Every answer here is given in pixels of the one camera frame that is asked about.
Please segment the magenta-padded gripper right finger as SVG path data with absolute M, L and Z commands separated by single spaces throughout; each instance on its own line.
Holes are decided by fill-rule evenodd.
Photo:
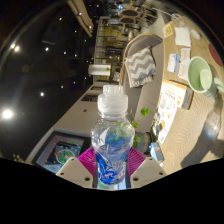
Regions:
M 140 188 L 166 176 L 166 172 L 153 157 L 146 157 L 132 148 L 127 158 L 126 186 Z

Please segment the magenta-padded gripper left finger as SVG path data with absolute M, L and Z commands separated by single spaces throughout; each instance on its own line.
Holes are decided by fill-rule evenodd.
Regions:
M 56 175 L 81 187 L 92 188 L 96 166 L 94 149 L 89 148 L 78 158 L 70 157 Z

